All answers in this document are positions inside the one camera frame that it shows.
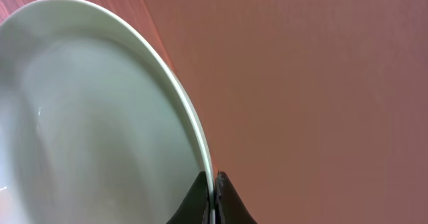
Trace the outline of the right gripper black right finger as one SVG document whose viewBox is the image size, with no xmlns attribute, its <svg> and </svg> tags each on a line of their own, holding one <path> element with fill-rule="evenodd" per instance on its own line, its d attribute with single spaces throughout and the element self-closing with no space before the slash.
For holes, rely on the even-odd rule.
<svg viewBox="0 0 428 224">
<path fill-rule="evenodd" d="M 217 173 L 215 180 L 215 223 L 257 224 L 223 171 Z"/>
</svg>

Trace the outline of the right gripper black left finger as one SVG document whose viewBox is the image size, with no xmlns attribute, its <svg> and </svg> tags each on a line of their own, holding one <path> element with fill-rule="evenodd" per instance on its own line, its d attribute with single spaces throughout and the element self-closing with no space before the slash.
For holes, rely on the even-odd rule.
<svg viewBox="0 0 428 224">
<path fill-rule="evenodd" d="M 209 191 L 205 171 L 201 171 L 167 224 L 208 224 Z"/>
</svg>

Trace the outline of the pale green plate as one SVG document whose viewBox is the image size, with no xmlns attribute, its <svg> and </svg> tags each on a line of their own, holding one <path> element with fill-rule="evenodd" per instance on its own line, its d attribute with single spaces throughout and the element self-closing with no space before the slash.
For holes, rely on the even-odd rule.
<svg viewBox="0 0 428 224">
<path fill-rule="evenodd" d="M 125 20 L 37 0 L 1 24 L 1 222 L 167 223 L 205 171 L 184 87 Z"/>
</svg>

